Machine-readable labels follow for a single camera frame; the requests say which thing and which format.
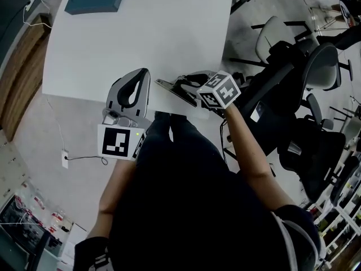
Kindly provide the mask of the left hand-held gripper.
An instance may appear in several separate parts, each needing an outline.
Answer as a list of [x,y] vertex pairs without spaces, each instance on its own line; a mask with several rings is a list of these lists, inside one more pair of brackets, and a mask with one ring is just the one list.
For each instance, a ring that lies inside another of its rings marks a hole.
[[98,155],[134,161],[146,138],[151,122],[132,119],[116,111],[131,109],[135,116],[145,116],[151,77],[147,68],[136,69],[114,82],[109,90],[103,122],[98,125]]

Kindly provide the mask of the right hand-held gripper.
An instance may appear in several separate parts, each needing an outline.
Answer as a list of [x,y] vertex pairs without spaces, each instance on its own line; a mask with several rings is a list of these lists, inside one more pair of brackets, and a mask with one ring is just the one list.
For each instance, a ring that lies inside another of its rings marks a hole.
[[193,107],[197,107],[198,94],[208,108],[221,110],[225,110],[241,94],[231,74],[225,71],[200,71],[185,75],[173,83],[172,92]]

